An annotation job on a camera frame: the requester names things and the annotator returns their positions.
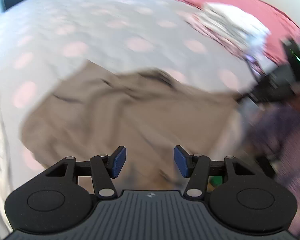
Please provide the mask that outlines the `beige garment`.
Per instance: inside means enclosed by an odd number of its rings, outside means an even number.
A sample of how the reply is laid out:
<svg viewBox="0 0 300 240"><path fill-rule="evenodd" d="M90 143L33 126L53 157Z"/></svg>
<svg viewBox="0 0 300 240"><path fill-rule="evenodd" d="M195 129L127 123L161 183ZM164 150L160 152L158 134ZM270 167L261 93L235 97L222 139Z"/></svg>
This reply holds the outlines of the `beige garment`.
<svg viewBox="0 0 300 240"><path fill-rule="evenodd" d="M183 187L175 146L209 154L237 107L235 94L205 92L159 69L113 74L88 62L29 114L21 141L45 167L125 146L117 190L175 190Z"/></svg>

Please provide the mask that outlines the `grey pink-dotted bed cover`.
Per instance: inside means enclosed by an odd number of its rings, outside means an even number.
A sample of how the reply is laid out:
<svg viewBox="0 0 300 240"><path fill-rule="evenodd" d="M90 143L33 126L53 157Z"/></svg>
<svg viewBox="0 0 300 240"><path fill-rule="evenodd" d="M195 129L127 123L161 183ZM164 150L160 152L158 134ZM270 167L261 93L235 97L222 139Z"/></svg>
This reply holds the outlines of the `grey pink-dotted bed cover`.
<svg viewBox="0 0 300 240"><path fill-rule="evenodd" d="M252 84L245 62L184 21L195 11L174 0L25 0L0 15L0 238L8 194L43 170L20 141L23 120L86 61L159 68L210 92Z"/></svg>

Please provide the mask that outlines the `white folded clothes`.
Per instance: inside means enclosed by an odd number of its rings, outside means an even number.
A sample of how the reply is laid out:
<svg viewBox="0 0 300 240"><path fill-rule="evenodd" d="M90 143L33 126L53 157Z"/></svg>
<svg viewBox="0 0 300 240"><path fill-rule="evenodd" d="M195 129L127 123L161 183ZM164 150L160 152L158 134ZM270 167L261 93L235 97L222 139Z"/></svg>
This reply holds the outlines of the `white folded clothes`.
<svg viewBox="0 0 300 240"><path fill-rule="evenodd" d="M205 3L200 12L185 17L196 31L220 43L230 53L244 55L263 54L270 30L255 16L222 3Z"/></svg>

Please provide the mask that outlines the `dark pink pillow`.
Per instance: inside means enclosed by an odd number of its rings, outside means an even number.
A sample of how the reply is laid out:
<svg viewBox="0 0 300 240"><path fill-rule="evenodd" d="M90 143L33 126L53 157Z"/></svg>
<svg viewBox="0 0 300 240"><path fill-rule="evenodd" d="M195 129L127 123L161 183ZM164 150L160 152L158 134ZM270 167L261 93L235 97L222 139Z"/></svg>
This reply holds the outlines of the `dark pink pillow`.
<svg viewBox="0 0 300 240"><path fill-rule="evenodd" d="M282 39L300 43L300 27L284 12L260 0L176 1L198 8L185 16L185 21L236 57L260 53L277 64L285 63Z"/></svg>

